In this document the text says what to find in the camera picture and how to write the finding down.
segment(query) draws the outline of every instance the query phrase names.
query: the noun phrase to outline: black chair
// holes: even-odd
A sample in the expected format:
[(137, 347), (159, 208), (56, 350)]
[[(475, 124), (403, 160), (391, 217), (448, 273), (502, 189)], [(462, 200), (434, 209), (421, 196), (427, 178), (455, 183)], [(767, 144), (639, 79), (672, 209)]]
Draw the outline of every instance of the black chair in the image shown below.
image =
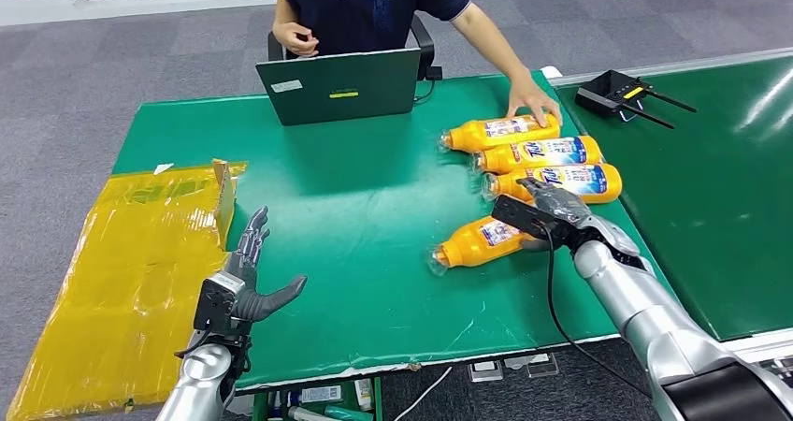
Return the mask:
[[(421, 49), (421, 59), (419, 59), (419, 73), (416, 77), (417, 80), (441, 80), (443, 72), (439, 66), (433, 66), (432, 62), (435, 61), (435, 44), (432, 42), (432, 37), (424, 27), (419, 16), (413, 15), (411, 22), (411, 32), (416, 39), (419, 49)], [(287, 51), (281, 43), (275, 38), (272, 32), (267, 36), (267, 59), (269, 61), (283, 61), (284, 59), (293, 59), (295, 55)]]

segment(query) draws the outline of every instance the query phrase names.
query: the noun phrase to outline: robotic arm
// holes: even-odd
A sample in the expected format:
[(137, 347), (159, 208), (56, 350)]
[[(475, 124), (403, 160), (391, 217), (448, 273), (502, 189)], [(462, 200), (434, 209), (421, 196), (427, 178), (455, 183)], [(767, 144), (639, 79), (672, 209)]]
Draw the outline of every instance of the robotic arm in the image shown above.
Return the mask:
[(625, 231), (562, 188), (531, 178), (518, 182), (536, 207), (500, 196), (493, 217), (570, 249), (579, 275), (647, 370), (662, 420), (793, 420), (793, 390), (697, 326)]
[(250, 370), (251, 327), (300, 295), (305, 276), (270, 295), (256, 293), (256, 264), (267, 208), (258, 210), (223, 269), (204, 280), (195, 308), (193, 337), (176, 353), (181, 368), (176, 386), (157, 421), (217, 421), (234, 397), (234, 383)]

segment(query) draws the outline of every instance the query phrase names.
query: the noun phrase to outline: person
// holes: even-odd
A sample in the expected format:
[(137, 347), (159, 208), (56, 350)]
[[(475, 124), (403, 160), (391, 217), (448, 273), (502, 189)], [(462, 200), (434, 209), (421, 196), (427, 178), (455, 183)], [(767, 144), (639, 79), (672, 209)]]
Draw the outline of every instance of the person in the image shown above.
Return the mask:
[(405, 47), (413, 13), (424, 11), (454, 28), (510, 80), (507, 117), (528, 108), (542, 125), (558, 104), (531, 78), (507, 39), (470, 0), (277, 0), (273, 35), (299, 56)]

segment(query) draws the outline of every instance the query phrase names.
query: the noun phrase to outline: laptop lid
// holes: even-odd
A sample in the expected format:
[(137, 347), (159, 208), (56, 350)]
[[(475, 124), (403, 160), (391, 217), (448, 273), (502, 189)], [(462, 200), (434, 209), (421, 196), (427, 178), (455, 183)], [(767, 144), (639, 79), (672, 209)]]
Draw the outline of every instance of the laptop lid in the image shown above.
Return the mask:
[(410, 112), (419, 49), (346, 53), (273, 61), (256, 71), (281, 124)]

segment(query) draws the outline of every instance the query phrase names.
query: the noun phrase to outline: white cable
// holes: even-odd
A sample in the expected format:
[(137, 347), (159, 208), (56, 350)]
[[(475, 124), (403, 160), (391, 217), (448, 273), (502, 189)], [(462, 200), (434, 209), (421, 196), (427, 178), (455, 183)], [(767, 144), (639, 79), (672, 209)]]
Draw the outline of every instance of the white cable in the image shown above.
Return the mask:
[(440, 381), (442, 381), (443, 379), (445, 379), (445, 378), (446, 378), (446, 376), (448, 376), (450, 372), (452, 372), (452, 367), (449, 367), (449, 368), (447, 368), (447, 369), (446, 369), (446, 371), (444, 371), (444, 372), (443, 372), (443, 374), (441, 374), (441, 375), (440, 375), (440, 377), (438, 378), (438, 380), (437, 380), (437, 381), (435, 381), (435, 383), (434, 383), (434, 384), (430, 385), (428, 389), (424, 390), (424, 393), (422, 393), (422, 395), (421, 395), (421, 396), (420, 396), (420, 397), (419, 397), (419, 398), (418, 398), (418, 399), (417, 399), (417, 400), (416, 400), (416, 401), (415, 401), (415, 402), (414, 402), (414, 403), (413, 403), (413, 404), (412, 404), (410, 407), (408, 407), (407, 409), (405, 409), (405, 411), (404, 411), (404, 412), (402, 412), (401, 414), (399, 414), (399, 416), (397, 416), (396, 418), (394, 418), (394, 421), (399, 421), (400, 419), (402, 419), (402, 417), (403, 417), (403, 416), (405, 416), (406, 414), (410, 413), (410, 412), (411, 412), (411, 410), (413, 410), (414, 408), (416, 408), (416, 406), (417, 406), (417, 405), (419, 405), (419, 402), (421, 402), (421, 399), (423, 399), (423, 398), (424, 398), (424, 396), (426, 396), (426, 395), (427, 395), (427, 394), (428, 394), (430, 391), (432, 391), (432, 389), (433, 389), (433, 388), (435, 388), (436, 386), (438, 386), (438, 384), (440, 384)]

